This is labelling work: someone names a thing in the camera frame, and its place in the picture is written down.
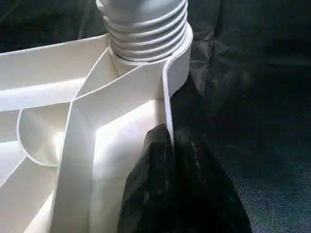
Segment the white plastic base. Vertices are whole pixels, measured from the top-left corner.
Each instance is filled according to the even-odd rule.
[[[0,170],[3,232],[114,232],[146,133],[166,123],[173,137],[170,97],[187,79],[190,26],[183,45],[154,63],[125,61],[108,41],[0,54],[8,77],[0,97],[30,97],[0,112],[0,161],[10,163]],[[9,68],[13,61],[19,72]],[[42,95],[47,85],[54,88]]]

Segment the wrinkled black fabric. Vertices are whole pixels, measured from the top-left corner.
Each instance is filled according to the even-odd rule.
[[[148,132],[122,198],[118,233],[251,233],[230,178],[199,132]]]
[[[255,233],[311,232],[311,14],[306,1],[189,1],[175,130],[208,138]]]
[[[165,125],[149,131],[124,188],[118,233],[173,233],[175,162]]]

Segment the dark cloth background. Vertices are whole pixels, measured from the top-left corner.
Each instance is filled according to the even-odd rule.
[[[105,32],[95,0],[0,0],[0,51]],[[175,128],[206,134],[255,233],[311,232],[311,5],[189,0]]]

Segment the white plastic part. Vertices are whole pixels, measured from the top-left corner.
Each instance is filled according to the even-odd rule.
[[[97,5],[111,37],[111,48],[126,60],[166,58],[186,38],[187,0],[101,0]]]
[[[170,98],[187,79],[191,41],[187,24],[181,46],[151,63],[120,58],[106,35],[0,54],[10,78],[0,101],[15,99],[0,110],[0,164],[10,163],[0,170],[1,232],[115,231],[146,133],[166,123],[173,139]],[[5,69],[12,57],[20,71]],[[69,59],[68,69],[57,69]],[[46,85],[53,87],[43,95]]]

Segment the gloved hand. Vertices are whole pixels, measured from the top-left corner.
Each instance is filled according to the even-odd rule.
[[[147,133],[141,158],[126,180],[118,233],[173,232],[175,175],[170,135],[159,125]]]
[[[250,233],[233,183],[204,137],[165,125],[147,133],[140,161],[123,194],[118,233]]]

